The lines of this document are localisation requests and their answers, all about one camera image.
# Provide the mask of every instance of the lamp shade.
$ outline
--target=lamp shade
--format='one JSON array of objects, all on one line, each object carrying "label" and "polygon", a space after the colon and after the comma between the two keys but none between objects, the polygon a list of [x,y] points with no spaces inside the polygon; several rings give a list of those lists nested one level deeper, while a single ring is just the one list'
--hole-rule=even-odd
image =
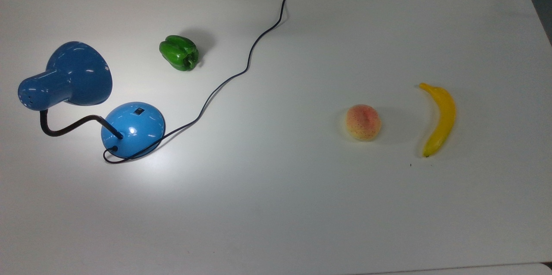
[{"label": "lamp shade", "polygon": [[24,106],[42,111],[63,101],[80,106],[100,104],[112,88],[103,57],[91,46],[71,41],[52,54],[45,72],[20,83],[18,95]]}]

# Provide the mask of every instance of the banana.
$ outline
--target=banana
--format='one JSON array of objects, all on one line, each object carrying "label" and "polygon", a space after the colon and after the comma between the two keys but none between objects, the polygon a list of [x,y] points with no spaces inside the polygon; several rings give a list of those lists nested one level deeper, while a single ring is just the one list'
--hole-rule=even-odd
[{"label": "banana", "polygon": [[456,118],[456,105],[449,92],[442,87],[430,86],[426,83],[420,83],[420,88],[428,92],[433,100],[435,100],[439,107],[439,123],[433,131],[433,134],[426,142],[426,146],[423,148],[423,156],[429,157],[436,153],[443,143],[447,140],[447,137],[454,126],[454,120]]}]

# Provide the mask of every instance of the black object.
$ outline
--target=black object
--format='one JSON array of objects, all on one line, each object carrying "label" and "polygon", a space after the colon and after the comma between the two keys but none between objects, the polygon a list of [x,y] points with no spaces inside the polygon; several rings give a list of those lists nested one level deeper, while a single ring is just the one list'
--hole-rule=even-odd
[{"label": "black object", "polygon": [[102,124],[106,129],[108,129],[117,139],[122,139],[122,134],[118,132],[111,124],[109,124],[104,118],[101,116],[85,116],[84,118],[80,119],[79,121],[67,126],[66,128],[63,128],[61,130],[53,131],[48,127],[48,110],[42,110],[40,112],[40,127],[42,128],[42,131],[45,132],[46,135],[57,137],[61,135],[65,135],[68,132],[74,130],[75,128],[85,124],[88,121],[98,121],[100,124]]}]

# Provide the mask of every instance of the lamp base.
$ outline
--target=lamp base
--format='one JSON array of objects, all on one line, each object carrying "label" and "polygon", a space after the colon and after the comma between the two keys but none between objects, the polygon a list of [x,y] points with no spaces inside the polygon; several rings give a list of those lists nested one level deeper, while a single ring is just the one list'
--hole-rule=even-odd
[{"label": "lamp base", "polygon": [[[109,153],[122,159],[148,147],[165,133],[163,115],[157,108],[146,103],[132,102],[118,106],[105,117],[105,120],[122,134],[122,139],[117,139],[109,130],[102,128],[104,147],[110,149],[116,146],[117,149],[110,150]],[[159,143],[136,157],[150,153],[158,145]]]}]

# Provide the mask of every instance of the blue desk lamp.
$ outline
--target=blue desk lamp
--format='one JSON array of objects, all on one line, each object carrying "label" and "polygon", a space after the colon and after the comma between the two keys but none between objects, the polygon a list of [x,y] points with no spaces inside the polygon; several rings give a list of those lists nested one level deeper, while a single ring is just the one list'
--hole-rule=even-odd
[{"label": "blue desk lamp", "polygon": [[102,141],[109,153],[123,159],[150,153],[159,143],[146,148],[165,132],[163,115],[150,104],[127,103],[115,108],[105,119],[85,116],[61,130],[53,131],[48,127],[47,114],[51,106],[63,101],[79,106],[97,105],[108,99],[112,88],[111,72],[103,57],[91,46],[72,41],[53,53],[45,72],[22,81],[18,94],[25,107],[40,111],[40,126],[49,136],[67,134],[95,120],[103,126]]}]

